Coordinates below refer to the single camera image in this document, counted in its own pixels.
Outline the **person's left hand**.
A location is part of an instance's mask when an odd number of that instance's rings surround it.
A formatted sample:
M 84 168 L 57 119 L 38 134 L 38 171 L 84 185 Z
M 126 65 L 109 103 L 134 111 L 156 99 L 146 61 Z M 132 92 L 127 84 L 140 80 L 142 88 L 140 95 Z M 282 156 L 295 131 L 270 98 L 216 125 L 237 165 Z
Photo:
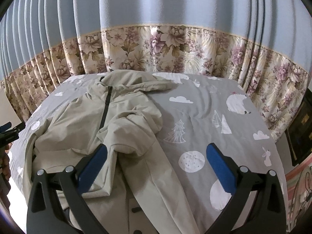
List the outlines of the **person's left hand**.
M 4 207 L 9 210 L 10 202 L 7 197 L 11 185 L 9 184 L 9 179 L 11 177 L 10 170 L 10 158 L 8 157 L 8 152 L 10 151 L 10 145 L 7 144 L 4 147 L 1 147 L 1 201 L 4 204 Z

